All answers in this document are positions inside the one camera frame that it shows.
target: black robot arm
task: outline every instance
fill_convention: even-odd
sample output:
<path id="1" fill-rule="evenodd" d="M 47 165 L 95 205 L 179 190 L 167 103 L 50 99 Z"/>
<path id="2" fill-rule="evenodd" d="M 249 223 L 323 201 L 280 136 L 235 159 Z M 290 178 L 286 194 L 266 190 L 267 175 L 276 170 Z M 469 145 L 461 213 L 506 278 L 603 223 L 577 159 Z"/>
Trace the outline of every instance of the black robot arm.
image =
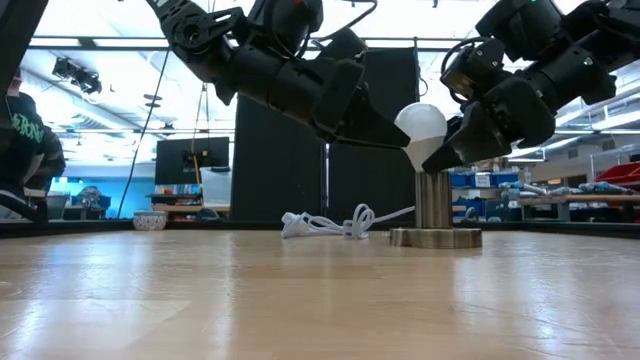
<path id="1" fill-rule="evenodd" d="M 225 104 L 238 93 L 314 129 L 327 142 L 399 148 L 409 138 L 369 101 L 357 58 L 296 56 L 322 24 L 321 0 L 258 0 L 206 13 L 189 0 L 147 0 L 172 51 Z M 350 30 L 338 36 L 353 40 Z M 350 41 L 354 55 L 362 41 Z"/>
<path id="2" fill-rule="evenodd" d="M 460 46 L 441 81 L 461 103 L 444 145 L 423 168 L 436 171 L 533 147 L 555 131 L 558 109 L 616 94 L 617 70 L 640 58 L 640 0 L 589 0 L 563 15 L 551 0 L 501 0 L 476 25 L 482 36 Z M 511 61 L 534 61 L 515 73 Z"/>

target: metal stand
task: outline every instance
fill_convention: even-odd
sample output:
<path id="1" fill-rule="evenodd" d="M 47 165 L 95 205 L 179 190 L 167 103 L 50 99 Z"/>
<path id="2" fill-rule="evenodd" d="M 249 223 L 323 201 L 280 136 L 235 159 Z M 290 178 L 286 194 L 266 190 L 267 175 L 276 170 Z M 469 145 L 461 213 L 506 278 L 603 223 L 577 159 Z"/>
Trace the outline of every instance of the metal stand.
<path id="1" fill-rule="evenodd" d="M 482 247 L 480 229 L 453 229 L 451 175 L 416 174 L 415 229 L 392 229 L 392 246 L 424 249 Z"/>

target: blue wall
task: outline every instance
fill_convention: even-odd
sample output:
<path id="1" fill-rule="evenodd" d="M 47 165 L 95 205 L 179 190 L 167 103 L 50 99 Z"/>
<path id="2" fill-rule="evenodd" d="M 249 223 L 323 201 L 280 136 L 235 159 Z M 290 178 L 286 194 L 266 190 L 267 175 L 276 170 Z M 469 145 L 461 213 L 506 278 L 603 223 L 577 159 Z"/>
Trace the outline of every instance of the blue wall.
<path id="1" fill-rule="evenodd" d="M 87 186 L 95 186 L 103 196 L 111 197 L 111 207 L 107 210 L 107 218 L 115 218 L 118 214 L 118 207 L 122 199 L 124 187 L 127 184 L 126 178 L 82 178 L 80 183 L 59 183 L 51 184 L 51 191 L 68 192 L 71 196 L 78 193 Z M 152 178 L 134 178 L 127 190 L 127 197 L 122 206 L 120 218 L 133 218 L 133 213 L 140 210 L 151 210 L 151 199 L 145 197 L 155 192 L 155 184 Z"/>

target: white bowl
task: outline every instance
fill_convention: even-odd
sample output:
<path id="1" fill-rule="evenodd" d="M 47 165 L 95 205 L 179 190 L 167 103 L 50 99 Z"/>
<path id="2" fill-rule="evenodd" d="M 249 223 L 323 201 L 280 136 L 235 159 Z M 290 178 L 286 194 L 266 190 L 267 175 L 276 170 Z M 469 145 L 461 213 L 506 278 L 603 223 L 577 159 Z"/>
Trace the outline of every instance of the white bowl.
<path id="1" fill-rule="evenodd" d="M 166 225 L 167 213 L 164 211 L 139 211 L 133 215 L 136 230 L 162 230 Z"/>

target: round metal base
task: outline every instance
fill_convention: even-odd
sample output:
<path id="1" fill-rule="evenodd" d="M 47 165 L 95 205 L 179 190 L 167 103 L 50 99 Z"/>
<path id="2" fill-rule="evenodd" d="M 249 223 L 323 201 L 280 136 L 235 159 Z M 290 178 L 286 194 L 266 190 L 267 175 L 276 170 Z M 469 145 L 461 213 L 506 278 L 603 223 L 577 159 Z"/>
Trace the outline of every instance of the round metal base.
<path id="1" fill-rule="evenodd" d="M 391 229 L 391 246 L 422 249 L 471 249 L 482 247 L 480 229 Z"/>

